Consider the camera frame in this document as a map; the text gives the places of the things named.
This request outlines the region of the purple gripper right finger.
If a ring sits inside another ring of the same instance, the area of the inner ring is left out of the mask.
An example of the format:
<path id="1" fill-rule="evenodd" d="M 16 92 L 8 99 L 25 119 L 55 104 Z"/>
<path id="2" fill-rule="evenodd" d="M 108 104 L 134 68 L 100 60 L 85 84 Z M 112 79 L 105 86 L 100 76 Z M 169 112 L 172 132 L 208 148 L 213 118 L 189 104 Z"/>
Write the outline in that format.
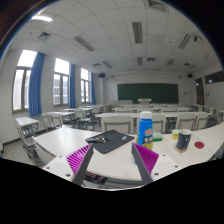
<path id="1" fill-rule="evenodd" d="M 159 155 L 136 143 L 132 144 L 131 153 L 135 159 L 135 163 L 137 164 L 143 184 L 147 185 L 151 183 L 153 181 L 151 173 Z"/>

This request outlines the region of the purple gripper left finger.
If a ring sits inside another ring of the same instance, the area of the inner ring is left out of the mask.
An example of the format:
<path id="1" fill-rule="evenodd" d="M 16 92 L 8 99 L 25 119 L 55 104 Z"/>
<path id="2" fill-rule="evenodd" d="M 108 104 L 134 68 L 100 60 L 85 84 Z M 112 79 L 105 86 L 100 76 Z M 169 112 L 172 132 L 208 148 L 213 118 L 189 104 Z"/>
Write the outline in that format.
<path id="1" fill-rule="evenodd" d="M 92 155 L 93 155 L 93 145 L 88 144 L 74 151 L 73 153 L 71 153 L 66 157 L 66 160 L 74 174 L 73 182 L 78 186 L 82 185 Z"/>

